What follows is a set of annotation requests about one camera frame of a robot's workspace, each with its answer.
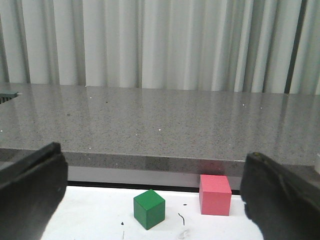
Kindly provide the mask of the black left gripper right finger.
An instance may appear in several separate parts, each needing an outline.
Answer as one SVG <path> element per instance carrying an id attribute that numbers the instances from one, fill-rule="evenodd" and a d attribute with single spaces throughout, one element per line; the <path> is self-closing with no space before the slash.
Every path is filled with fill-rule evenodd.
<path id="1" fill-rule="evenodd" d="M 263 239 L 320 238 L 320 189 L 270 157 L 247 154 L 239 191 Z"/>

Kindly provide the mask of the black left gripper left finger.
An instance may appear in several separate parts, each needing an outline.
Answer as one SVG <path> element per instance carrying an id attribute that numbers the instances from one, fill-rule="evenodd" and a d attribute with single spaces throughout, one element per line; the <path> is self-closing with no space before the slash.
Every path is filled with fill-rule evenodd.
<path id="1" fill-rule="evenodd" d="M 52 142 L 0 171 L 0 238 L 39 240 L 64 198 L 68 163 Z"/>

